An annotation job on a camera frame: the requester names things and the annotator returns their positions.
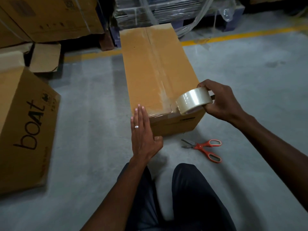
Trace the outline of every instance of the yellow floor line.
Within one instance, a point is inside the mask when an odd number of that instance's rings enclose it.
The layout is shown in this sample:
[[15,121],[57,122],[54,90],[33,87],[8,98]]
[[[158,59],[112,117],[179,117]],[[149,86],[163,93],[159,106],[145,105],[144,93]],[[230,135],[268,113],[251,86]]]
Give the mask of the yellow floor line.
[[[182,46],[201,45],[205,43],[208,44],[208,43],[214,43],[214,42],[220,42],[220,41],[258,37],[258,36],[267,36],[267,35],[274,35],[274,34],[279,34],[279,33],[293,32],[293,31],[303,31],[303,30],[308,30],[308,25],[299,25],[299,26],[287,27],[287,28],[278,28],[278,29],[272,29],[272,30],[240,33],[240,34],[220,36],[220,37],[207,38],[207,39],[190,40],[190,41],[181,42],[181,44]],[[116,50],[104,51],[104,52],[99,52],[99,53],[65,56],[64,62],[77,62],[77,61],[83,61],[83,60],[94,59],[94,58],[99,58],[99,57],[119,55],[121,53],[122,53],[121,49],[116,49]]]

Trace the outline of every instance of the clear plastic wrap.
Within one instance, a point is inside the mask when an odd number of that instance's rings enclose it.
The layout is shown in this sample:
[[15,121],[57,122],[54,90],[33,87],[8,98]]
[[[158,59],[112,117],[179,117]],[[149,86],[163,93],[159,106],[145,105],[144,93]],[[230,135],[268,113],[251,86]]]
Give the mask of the clear plastic wrap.
[[180,37],[209,12],[218,11],[225,21],[231,21],[235,6],[235,0],[115,0],[113,17],[120,29],[195,18],[190,25],[176,29]]

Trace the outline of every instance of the forearm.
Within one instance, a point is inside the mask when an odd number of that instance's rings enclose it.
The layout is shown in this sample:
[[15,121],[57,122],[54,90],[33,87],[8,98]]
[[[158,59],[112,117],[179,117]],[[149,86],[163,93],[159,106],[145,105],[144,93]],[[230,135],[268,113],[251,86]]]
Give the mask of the forearm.
[[308,211],[308,157],[264,128],[254,117],[233,121]]
[[131,159],[128,167],[107,194],[101,205],[87,221],[82,231],[125,229],[133,200],[146,162]]

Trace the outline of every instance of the large cardboard carton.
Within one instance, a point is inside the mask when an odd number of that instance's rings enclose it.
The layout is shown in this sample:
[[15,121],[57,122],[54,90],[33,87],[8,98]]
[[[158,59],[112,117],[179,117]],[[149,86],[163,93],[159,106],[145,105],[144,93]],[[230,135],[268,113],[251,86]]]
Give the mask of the large cardboard carton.
[[0,0],[0,6],[34,42],[104,33],[96,0]]
[[205,111],[181,116],[175,100],[199,83],[171,24],[120,32],[132,113],[147,108],[155,136],[193,130]]
[[23,64],[0,54],[0,194],[46,183],[60,95]]
[[0,8],[0,48],[30,41],[23,30]]

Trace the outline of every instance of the red scissors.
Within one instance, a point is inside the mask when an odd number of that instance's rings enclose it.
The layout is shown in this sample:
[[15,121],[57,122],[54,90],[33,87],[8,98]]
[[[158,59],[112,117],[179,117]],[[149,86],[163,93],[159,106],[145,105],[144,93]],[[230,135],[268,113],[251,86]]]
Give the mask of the red scissors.
[[206,143],[195,143],[190,140],[182,140],[182,141],[190,144],[188,146],[182,146],[183,148],[193,148],[193,149],[199,150],[202,153],[204,153],[211,162],[221,163],[221,158],[218,155],[215,155],[214,153],[210,151],[206,151],[203,148],[203,147],[219,147],[221,146],[221,141],[209,140]]

